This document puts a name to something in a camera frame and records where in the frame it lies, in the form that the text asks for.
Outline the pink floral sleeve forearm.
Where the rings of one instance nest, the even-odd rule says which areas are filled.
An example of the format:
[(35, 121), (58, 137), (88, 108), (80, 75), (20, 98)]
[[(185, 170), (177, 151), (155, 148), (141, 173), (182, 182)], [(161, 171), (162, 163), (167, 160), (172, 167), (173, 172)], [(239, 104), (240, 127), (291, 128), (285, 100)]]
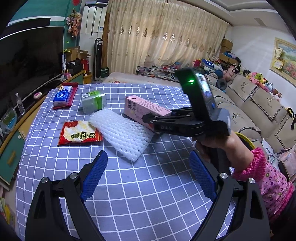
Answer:
[(261, 148), (251, 152), (254, 158), (250, 165), (243, 171), (235, 170), (232, 177), (240, 181), (247, 181), (250, 178), (255, 180), (264, 200), (268, 218), (274, 221), (287, 206), (295, 189), (292, 182), (267, 161)]

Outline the person's right hand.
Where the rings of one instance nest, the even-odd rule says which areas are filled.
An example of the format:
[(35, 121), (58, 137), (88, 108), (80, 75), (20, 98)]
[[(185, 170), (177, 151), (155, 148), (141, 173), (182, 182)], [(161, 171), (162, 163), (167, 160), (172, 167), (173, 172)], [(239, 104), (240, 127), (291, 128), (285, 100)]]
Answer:
[(192, 141), (195, 142), (196, 149), (206, 162), (210, 162), (210, 158), (205, 151), (205, 147), (224, 150), (231, 167), (236, 171), (245, 170), (254, 158), (253, 153), (248, 150), (233, 131), (229, 136), (223, 138), (206, 138), (203, 142), (198, 142), (196, 138), (192, 138)]

